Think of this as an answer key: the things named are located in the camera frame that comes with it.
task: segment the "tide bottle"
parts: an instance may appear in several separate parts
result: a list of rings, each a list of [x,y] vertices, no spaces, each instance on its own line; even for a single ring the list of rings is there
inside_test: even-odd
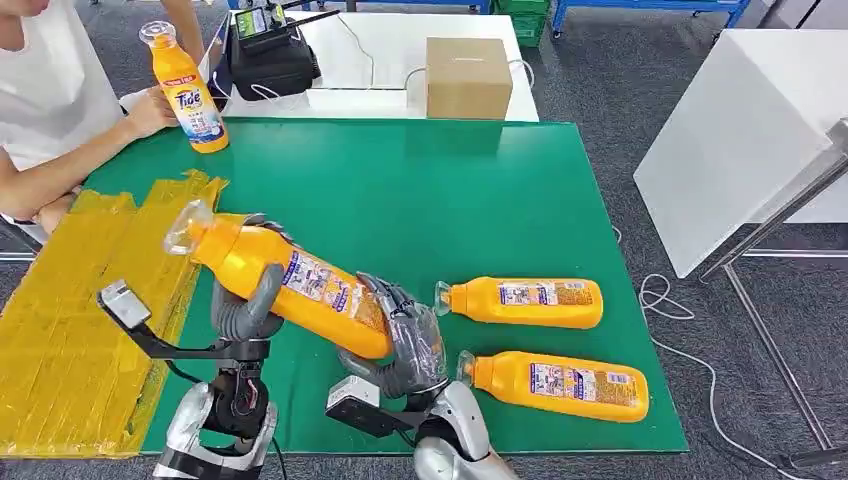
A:
[[[478,277],[462,285],[436,284],[436,313],[459,313],[477,322],[592,328],[604,301],[591,280]]]
[[[190,202],[165,236],[165,250],[191,255],[221,285],[249,298],[265,266],[285,269],[271,311],[364,358],[392,352],[383,311],[369,289],[351,275],[287,242],[267,228],[215,215],[202,200]]]
[[[229,145],[221,114],[194,60],[177,44],[174,26],[163,21],[150,22],[141,27],[138,36],[150,46],[153,74],[191,147],[200,153],[212,153]]]
[[[648,414],[648,382],[635,368],[526,352],[475,357],[463,351],[457,378],[514,405],[620,423]]]

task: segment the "person's arm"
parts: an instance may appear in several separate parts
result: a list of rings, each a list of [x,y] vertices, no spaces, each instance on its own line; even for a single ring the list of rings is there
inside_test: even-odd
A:
[[[191,0],[161,0],[174,28],[177,29],[180,45],[191,56],[194,63],[200,64],[203,58],[203,35]]]
[[[9,154],[0,148],[0,212],[19,220],[33,218],[41,207],[79,185],[133,141],[176,126],[177,121],[158,88],[133,107],[129,115],[87,143],[24,171],[18,171]]]

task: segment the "bottle cap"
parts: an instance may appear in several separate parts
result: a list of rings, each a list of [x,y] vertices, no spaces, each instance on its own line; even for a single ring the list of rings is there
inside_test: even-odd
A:
[[[168,48],[177,44],[177,29],[168,22],[157,20],[145,23],[138,31],[138,38],[150,48]]]
[[[214,218],[212,209],[203,200],[189,202],[165,234],[165,251],[171,255],[193,252]]]
[[[459,352],[459,359],[456,362],[456,379],[468,385],[474,384],[474,355],[468,350]]]
[[[442,281],[436,282],[436,294],[433,305],[433,311],[440,317],[450,312],[450,285]]]

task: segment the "robotic arm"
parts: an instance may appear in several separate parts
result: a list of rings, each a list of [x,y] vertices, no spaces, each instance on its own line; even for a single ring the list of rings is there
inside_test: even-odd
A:
[[[291,242],[279,225],[261,215],[248,217],[245,224],[277,231]],[[148,356],[165,359],[175,374],[195,383],[177,407],[154,478],[259,477],[277,424],[277,408],[269,401],[260,373],[270,354],[270,337],[283,324],[269,311],[283,276],[281,265],[268,265],[246,302],[216,281],[211,311],[219,339],[203,349],[180,348],[158,338],[145,325],[150,311],[123,280],[98,293],[101,308]],[[432,309],[396,285],[368,274],[358,277],[376,295],[388,320],[394,360],[378,366],[343,350],[339,359],[388,397],[406,396],[407,406],[392,412],[379,407],[379,392],[364,399],[343,391],[328,405],[327,415],[376,437],[400,432],[414,448],[415,471],[422,480],[516,480],[492,450],[471,390],[447,376],[444,344]],[[201,382],[179,370],[171,361],[176,359],[215,359],[218,374],[212,382]],[[233,444],[201,445],[204,429],[232,436]],[[414,441],[406,433],[410,430],[416,431]]]
[[[248,217],[245,224],[279,229],[261,215]],[[281,265],[268,265],[246,302],[216,281],[211,318],[219,339],[203,349],[175,347],[157,337],[144,323],[150,311],[123,280],[98,293],[100,307],[150,358],[164,359],[175,374],[195,383],[174,413],[154,478],[259,478],[277,424],[277,407],[269,402],[260,373],[270,354],[270,337],[283,324],[269,309],[284,273]],[[212,382],[201,382],[179,370],[172,362],[178,359],[215,359],[218,374]],[[232,436],[233,444],[201,445],[204,429]]]
[[[357,275],[376,296],[389,323],[394,360],[378,366],[346,350],[339,360],[389,398],[406,395],[403,412],[379,408],[351,395],[337,398],[327,415],[377,437],[417,431],[415,472],[422,480],[516,480],[491,448],[480,406],[467,385],[450,381],[444,343],[433,310],[405,290],[372,275]]]

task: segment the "green crate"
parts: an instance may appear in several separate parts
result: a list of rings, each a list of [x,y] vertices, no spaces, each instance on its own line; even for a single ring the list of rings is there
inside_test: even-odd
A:
[[[520,47],[538,47],[545,30],[547,15],[510,15]]]
[[[492,12],[507,14],[547,15],[551,8],[551,0],[492,0]]]

